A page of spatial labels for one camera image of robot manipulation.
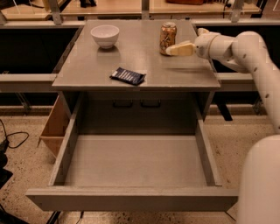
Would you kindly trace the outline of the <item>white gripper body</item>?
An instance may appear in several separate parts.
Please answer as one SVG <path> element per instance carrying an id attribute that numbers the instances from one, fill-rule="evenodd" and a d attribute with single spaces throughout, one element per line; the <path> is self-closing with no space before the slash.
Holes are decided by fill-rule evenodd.
<path id="1" fill-rule="evenodd" d="M 215 60 L 218 56 L 214 49 L 213 41 L 220 36 L 218 32 L 207 32 L 200 34 L 194 41 L 196 55 L 202 59 Z"/>

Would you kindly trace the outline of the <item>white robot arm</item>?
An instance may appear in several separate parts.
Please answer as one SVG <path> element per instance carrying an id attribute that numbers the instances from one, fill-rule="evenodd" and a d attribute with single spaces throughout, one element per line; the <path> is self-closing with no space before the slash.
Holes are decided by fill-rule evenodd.
<path id="1" fill-rule="evenodd" d="M 263 38 L 254 31 L 235 37 L 200 28 L 194 42 L 167 47 L 169 55 L 217 60 L 239 73 L 249 73 L 261 96 L 275 134 L 249 150 L 241 173 L 236 224 L 280 224 L 280 71 Z"/>

